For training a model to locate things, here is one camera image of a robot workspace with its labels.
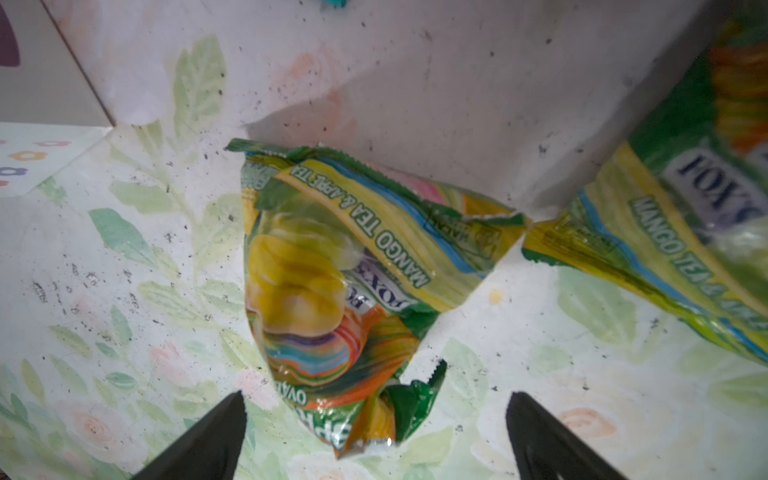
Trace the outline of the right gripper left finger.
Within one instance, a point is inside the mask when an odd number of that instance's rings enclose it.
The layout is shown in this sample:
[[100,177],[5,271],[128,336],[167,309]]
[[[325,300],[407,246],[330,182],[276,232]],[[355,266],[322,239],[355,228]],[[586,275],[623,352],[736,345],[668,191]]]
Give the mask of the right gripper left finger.
[[246,426],[244,397],[231,393],[133,479],[233,479]]

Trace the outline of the green yellow Fox's candy packet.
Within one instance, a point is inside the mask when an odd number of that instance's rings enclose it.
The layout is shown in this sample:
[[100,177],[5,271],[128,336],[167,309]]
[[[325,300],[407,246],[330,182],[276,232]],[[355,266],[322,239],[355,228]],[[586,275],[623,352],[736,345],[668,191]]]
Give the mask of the green yellow Fox's candy packet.
[[337,457],[396,445],[442,387],[401,375],[528,230],[520,211],[325,146],[245,157],[245,309],[278,394]]

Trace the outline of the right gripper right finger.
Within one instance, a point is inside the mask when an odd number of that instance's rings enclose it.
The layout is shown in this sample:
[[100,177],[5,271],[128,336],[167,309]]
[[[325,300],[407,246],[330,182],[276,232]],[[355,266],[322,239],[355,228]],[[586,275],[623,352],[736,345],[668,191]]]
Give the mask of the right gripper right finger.
[[625,480],[563,423],[525,392],[514,392],[506,426],[522,480]]

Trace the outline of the white paper bag with dots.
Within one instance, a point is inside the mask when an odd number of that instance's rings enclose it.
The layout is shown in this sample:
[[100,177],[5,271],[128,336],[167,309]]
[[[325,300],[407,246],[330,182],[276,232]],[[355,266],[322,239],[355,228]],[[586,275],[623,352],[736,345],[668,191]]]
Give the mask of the white paper bag with dots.
[[1,3],[1,196],[21,196],[113,129],[41,1]]

